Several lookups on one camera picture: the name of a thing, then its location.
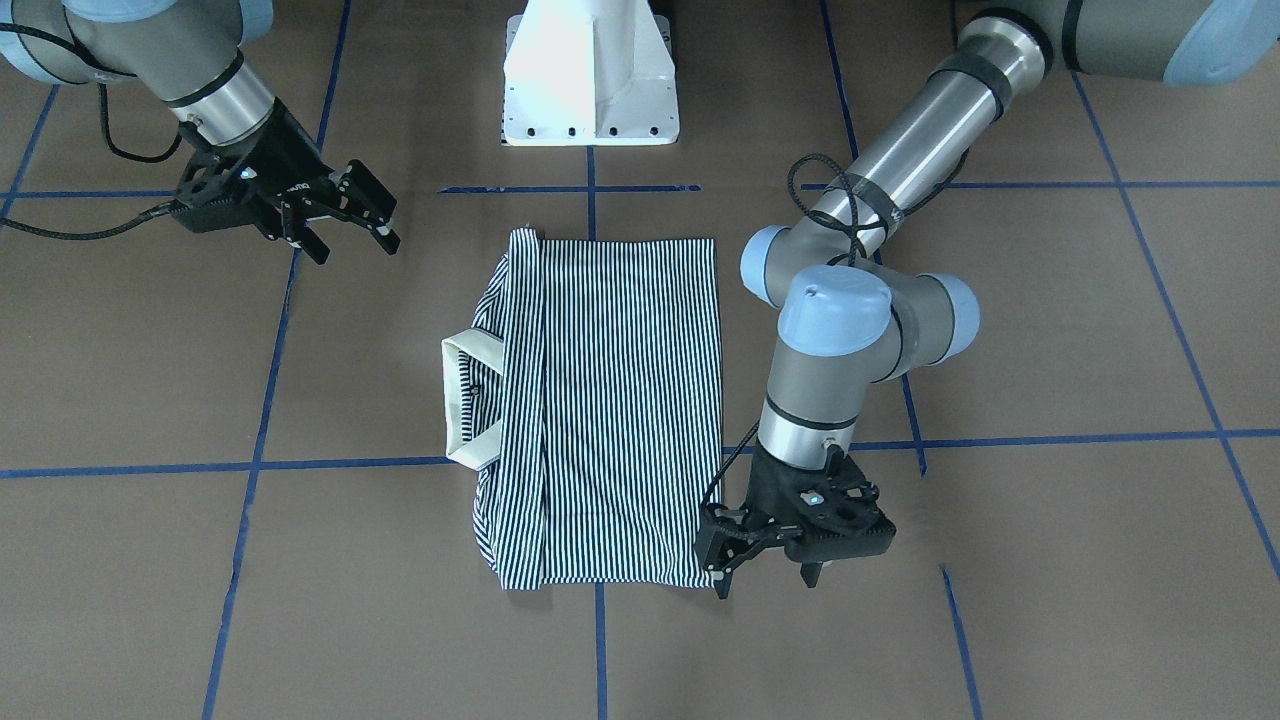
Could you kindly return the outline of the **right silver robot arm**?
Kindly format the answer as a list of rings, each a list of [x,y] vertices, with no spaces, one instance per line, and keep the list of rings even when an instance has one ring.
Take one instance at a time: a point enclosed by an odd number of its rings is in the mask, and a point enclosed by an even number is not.
[[[310,222],[332,218],[396,254],[396,197],[361,161],[328,167],[243,54],[273,18],[270,1],[5,1],[3,56],[50,85],[137,79],[174,114],[175,138],[193,156],[172,200],[136,224],[172,217],[193,233],[251,225],[324,264],[329,250]]]

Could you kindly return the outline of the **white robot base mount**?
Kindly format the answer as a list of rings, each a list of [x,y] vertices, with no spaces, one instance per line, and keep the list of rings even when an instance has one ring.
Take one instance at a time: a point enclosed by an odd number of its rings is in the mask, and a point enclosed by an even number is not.
[[[516,147],[681,135],[667,1],[530,1],[506,23],[500,132]]]

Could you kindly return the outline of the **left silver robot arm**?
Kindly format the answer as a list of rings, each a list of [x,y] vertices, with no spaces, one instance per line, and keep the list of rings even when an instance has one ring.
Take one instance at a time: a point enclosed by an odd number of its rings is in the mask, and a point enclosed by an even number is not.
[[[904,480],[941,478],[951,450],[1175,448],[1226,462],[1249,498],[1236,439],[1276,439],[1267,355],[1277,332],[1249,307],[1219,329],[1235,281],[1236,231],[1277,241],[1275,1],[823,1],[820,59],[852,150],[842,170],[897,208],[892,234],[874,206],[855,266],[895,293],[873,345],[776,355],[778,309],[805,266],[850,252],[849,237],[790,197],[748,217],[735,246],[732,319],[763,333],[749,387],[731,404],[750,442],[721,478],[735,533],[712,559],[710,593],[737,571],[740,594],[788,589],[806,569],[786,553],[819,529],[828,447],[867,484],[905,555],[925,528]]]

